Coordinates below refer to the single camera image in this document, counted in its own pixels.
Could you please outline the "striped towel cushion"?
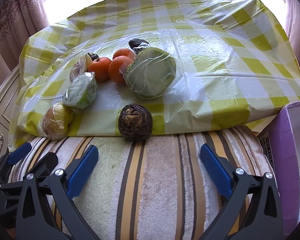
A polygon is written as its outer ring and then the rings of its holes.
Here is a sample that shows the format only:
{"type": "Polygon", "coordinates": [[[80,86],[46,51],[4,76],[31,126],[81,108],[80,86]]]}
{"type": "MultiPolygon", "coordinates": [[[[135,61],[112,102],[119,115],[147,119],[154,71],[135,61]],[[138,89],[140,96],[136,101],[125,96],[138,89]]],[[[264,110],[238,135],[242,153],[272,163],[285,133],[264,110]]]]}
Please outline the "striped towel cushion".
{"type": "Polygon", "coordinates": [[[121,137],[33,138],[31,152],[12,168],[9,180],[22,180],[49,152],[66,168],[95,145],[98,163],[74,203],[98,237],[198,239],[224,203],[200,161],[203,144],[248,174],[272,170],[252,131],[239,126],[135,143],[121,137]]]}

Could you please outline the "dark wrinkled round fruit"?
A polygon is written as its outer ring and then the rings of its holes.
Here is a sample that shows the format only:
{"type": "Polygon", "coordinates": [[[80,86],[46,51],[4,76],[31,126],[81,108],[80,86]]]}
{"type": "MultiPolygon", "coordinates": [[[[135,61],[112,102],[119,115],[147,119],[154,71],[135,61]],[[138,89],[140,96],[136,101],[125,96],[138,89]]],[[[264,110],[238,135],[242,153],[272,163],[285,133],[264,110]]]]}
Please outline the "dark wrinkled round fruit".
{"type": "Polygon", "coordinates": [[[152,115],[142,105],[125,105],[119,114],[118,129],[126,140],[146,140],[150,137],[153,129],[152,115]]]}

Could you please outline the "yellow pear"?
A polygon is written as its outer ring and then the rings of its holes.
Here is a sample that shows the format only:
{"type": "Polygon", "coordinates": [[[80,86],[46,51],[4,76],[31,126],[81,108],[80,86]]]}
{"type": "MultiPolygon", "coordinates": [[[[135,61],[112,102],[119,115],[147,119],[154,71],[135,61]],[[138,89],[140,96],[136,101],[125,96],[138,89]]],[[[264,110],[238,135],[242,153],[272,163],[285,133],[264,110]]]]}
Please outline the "yellow pear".
{"type": "Polygon", "coordinates": [[[40,126],[44,135],[53,141],[59,141],[66,137],[69,125],[74,120],[75,113],[63,103],[55,103],[40,120],[40,126]]]}

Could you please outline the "yellow checkered plastic tablecloth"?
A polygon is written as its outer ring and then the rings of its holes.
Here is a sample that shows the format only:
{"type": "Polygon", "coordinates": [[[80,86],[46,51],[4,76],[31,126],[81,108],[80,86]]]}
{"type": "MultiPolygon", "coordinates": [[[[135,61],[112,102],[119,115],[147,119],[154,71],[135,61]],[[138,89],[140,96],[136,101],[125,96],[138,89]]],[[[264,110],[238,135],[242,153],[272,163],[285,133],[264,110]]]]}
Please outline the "yellow checkered plastic tablecloth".
{"type": "Polygon", "coordinates": [[[111,57],[133,38],[149,47],[124,72],[123,84],[98,85],[70,136],[118,135],[119,112],[129,103],[147,107],[153,134],[163,135],[247,124],[300,101],[297,59],[260,0],[105,0],[26,42],[9,149],[43,136],[39,122],[61,102],[81,57],[111,57]]]}

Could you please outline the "pale cut fruit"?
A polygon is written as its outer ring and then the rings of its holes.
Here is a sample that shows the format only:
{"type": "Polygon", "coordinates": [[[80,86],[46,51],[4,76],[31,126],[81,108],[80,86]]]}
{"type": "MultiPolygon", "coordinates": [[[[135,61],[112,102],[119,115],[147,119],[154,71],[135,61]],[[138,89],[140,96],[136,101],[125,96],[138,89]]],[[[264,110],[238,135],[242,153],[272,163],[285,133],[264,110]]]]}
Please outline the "pale cut fruit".
{"type": "Polygon", "coordinates": [[[76,77],[87,72],[91,63],[92,59],[89,54],[84,54],[80,57],[70,70],[70,82],[73,82],[76,77]]]}

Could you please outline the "large green melon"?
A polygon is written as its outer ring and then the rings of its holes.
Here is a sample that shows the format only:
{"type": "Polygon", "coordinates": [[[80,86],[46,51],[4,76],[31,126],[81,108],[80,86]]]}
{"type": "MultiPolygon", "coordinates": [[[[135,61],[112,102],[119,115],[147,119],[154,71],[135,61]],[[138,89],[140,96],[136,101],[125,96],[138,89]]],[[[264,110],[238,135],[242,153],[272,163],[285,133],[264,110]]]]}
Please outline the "large green melon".
{"type": "Polygon", "coordinates": [[[148,47],[138,53],[123,73],[126,84],[139,97],[160,97],[174,81],[177,65],[168,52],[148,47]]]}

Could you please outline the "small dark mangosteen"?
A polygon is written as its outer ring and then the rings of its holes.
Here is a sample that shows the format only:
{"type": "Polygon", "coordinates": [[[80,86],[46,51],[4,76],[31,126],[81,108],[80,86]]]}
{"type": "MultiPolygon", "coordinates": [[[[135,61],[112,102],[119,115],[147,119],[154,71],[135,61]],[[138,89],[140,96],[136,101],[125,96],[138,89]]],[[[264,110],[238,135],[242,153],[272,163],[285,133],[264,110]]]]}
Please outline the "small dark mangosteen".
{"type": "Polygon", "coordinates": [[[92,61],[98,60],[99,56],[97,54],[94,53],[88,53],[88,55],[90,56],[92,61]]]}

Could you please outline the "cream cabinet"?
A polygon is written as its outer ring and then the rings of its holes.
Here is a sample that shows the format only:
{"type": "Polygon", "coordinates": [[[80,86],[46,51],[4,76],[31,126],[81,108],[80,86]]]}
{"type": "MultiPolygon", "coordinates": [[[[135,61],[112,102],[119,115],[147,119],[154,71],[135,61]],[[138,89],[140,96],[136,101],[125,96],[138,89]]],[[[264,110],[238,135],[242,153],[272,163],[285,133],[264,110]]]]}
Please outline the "cream cabinet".
{"type": "Polygon", "coordinates": [[[19,67],[16,66],[0,85],[0,157],[7,151],[9,126],[19,90],[19,67]]]}

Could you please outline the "orange with stem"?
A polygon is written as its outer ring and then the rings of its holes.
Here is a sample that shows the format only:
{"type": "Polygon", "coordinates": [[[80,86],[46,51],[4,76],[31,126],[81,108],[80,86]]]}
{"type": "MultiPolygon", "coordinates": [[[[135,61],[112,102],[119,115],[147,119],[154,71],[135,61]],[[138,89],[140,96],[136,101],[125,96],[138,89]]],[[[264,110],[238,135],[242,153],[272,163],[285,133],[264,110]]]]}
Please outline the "orange with stem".
{"type": "Polygon", "coordinates": [[[108,68],[110,64],[111,59],[107,57],[99,57],[90,64],[88,71],[95,73],[96,82],[104,82],[109,79],[108,68]]]}

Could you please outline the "small green fruit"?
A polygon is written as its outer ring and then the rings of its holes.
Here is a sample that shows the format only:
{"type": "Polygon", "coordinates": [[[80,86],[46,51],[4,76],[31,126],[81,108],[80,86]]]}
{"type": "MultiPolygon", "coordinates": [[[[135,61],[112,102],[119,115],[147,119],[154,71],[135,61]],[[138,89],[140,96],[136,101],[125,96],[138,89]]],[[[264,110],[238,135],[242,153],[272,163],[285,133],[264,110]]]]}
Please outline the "small green fruit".
{"type": "Polygon", "coordinates": [[[74,78],[62,97],[62,103],[71,109],[83,110],[96,98],[97,82],[94,72],[85,72],[74,78]]]}

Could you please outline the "purple white cardboard box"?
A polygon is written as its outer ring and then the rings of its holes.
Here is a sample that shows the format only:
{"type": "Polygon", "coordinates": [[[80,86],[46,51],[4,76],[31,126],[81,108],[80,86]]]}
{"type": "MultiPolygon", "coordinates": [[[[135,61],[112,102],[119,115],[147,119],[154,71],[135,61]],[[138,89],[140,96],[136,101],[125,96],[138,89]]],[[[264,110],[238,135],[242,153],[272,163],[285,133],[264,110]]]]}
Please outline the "purple white cardboard box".
{"type": "Polygon", "coordinates": [[[288,237],[300,222],[300,101],[283,107],[257,137],[274,169],[288,237]]]}

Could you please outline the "pink floral curtain left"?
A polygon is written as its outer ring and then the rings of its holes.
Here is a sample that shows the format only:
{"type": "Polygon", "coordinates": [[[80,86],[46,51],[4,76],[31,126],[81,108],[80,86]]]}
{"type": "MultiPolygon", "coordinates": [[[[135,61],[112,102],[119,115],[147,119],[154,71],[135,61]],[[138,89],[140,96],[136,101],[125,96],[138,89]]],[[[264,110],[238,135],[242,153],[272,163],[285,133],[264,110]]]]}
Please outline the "pink floral curtain left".
{"type": "Polygon", "coordinates": [[[10,70],[28,38],[49,25],[44,0],[2,0],[0,3],[0,54],[10,70]]]}

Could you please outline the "black wrinkled avocado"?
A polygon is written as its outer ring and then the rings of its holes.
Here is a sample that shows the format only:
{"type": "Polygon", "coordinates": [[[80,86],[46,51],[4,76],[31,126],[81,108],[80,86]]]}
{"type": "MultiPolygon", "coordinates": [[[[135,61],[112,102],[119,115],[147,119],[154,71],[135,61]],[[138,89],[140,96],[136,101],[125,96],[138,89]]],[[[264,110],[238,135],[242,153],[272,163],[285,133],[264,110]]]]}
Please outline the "black wrinkled avocado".
{"type": "Polygon", "coordinates": [[[138,55],[140,51],[150,47],[150,44],[146,40],[139,38],[133,38],[129,40],[128,44],[131,50],[134,51],[135,55],[138,55]]]}

